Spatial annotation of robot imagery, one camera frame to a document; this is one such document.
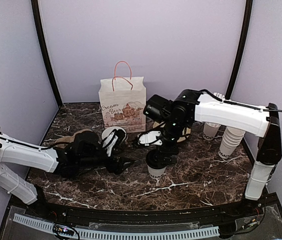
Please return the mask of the black coffee cup lid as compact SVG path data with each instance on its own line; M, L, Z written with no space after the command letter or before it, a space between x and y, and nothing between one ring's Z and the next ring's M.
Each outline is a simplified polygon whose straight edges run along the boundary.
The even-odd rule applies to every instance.
M162 156L157 153L155 149L150 150L146 155L146 164L155 170L160 170L167 167L167 163L163 160Z

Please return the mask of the white paper cup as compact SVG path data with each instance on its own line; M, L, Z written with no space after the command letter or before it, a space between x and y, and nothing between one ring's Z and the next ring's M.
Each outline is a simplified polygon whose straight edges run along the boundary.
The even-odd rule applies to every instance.
M148 169L149 176L152 179L159 180L163 177L163 175L166 171L166 166L163 167L163 168L153 168L150 165L148 165L147 169Z

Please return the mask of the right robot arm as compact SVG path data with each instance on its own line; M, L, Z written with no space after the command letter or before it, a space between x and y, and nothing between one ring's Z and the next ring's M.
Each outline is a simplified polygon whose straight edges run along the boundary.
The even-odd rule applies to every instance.
M173 157L179 153L177 141L186 136L184 129L191 128L194 122L223 125L257 136L257 157L245 188L245 199L236 205L236 213L247 217L255 210L255 201L261 197L271 173L282 159L281 110L275 104L255 106L219 98L206 89L185 89L173 101L153 95L143 113L164 125L137 138L139 145L156 146L146 157L150 170L161 170L176 163Z

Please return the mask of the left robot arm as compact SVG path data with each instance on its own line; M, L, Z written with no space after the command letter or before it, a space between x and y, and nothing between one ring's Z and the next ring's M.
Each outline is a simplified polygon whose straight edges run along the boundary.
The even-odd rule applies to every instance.
M6 163L40 169L63 178L74 178L82 170L98 167L119 175L134 163L115 154L126 136L123 129L115 128L100 140L95 132L84 129L50 146L39 146L11 138L0 128L0 187L31 206L39 217L48 218L52 208L46 203L43 190L22 179Z

